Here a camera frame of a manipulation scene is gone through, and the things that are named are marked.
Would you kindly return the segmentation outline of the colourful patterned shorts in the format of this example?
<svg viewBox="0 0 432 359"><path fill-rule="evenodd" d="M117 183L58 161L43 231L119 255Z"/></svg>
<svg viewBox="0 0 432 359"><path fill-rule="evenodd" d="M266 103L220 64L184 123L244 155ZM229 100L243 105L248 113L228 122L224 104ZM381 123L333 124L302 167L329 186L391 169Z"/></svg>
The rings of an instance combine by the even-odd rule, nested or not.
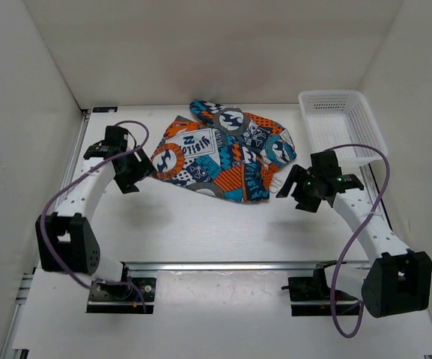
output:
<svg viewBox="0 0 432 359"><path fill-rule="evenodd" d="M237 203L268 200L275 174L297 157L289 131L232 105L197 99L189 110L194 119L176 117L154 150L154 176Z"/></svg>

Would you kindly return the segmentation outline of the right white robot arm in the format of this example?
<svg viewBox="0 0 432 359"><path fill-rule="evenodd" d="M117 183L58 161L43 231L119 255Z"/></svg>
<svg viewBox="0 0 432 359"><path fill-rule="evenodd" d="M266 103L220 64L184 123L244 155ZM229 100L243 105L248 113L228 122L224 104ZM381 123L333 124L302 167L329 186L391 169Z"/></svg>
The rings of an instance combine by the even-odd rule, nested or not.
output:
<svg viewBox="0 0 432 359"><path fill-rule="evenodd" d="M294 165L278 197L291 196L296 208L315 213L327 202L347 223L364 250L370 268L355 269L336 261L316 265L310 281L290 280L298 301L338 299L362 301L375 318L426 310L431 291L432 261L413 251L371 208L368 193L354 174L343 174L334 151L311 154L311 167Z"/></svg>

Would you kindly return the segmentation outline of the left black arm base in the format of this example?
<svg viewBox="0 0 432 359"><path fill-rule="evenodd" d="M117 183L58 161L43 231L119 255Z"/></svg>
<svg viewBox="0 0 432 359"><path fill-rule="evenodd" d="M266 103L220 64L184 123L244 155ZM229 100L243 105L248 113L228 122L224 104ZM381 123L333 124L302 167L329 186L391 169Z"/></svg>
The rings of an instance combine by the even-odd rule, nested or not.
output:
<svg viewBox="0 0 432 359"><path fill-rule="evenodd" d="M153 314L156 299L155 276L127 272L132 284L111 285L93 280L88 294L86 313L93 314Z"/></svg>

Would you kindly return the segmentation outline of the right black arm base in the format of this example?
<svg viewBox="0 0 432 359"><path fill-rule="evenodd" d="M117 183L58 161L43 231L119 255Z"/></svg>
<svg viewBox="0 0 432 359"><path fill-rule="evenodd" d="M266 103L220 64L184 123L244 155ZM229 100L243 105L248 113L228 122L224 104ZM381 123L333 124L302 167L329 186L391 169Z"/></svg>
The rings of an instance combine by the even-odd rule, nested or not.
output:
<svg viewBox="0 0 432 359"><path fill-rule="evenodd" d="M336 261L318 263L311 276L289 277L281 287L290 297L292 317L331 316L330 290L324 270L335 266ZM357 316L358 299L339 290L335 291L335 309L338 316Z"/></svg>

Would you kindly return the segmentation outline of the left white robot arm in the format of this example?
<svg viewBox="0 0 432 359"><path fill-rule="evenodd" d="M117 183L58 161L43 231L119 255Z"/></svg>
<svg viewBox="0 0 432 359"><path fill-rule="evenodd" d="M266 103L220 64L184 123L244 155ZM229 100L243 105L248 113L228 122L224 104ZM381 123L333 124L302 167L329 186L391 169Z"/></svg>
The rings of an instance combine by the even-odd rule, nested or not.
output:
<svg viewBox="0 0 432 359"><path fill-rule="evenodd" d="M101 280L116 299L130 296L133 281L125 263L102 255L91 221L111 182L122 194L136 193L137 182L156 172L143 145L129 145L135 138L125 126L106 127L85 151L79 177L49 200L35 224L44 271L67 274L83 287L82 276Z"/></svg>

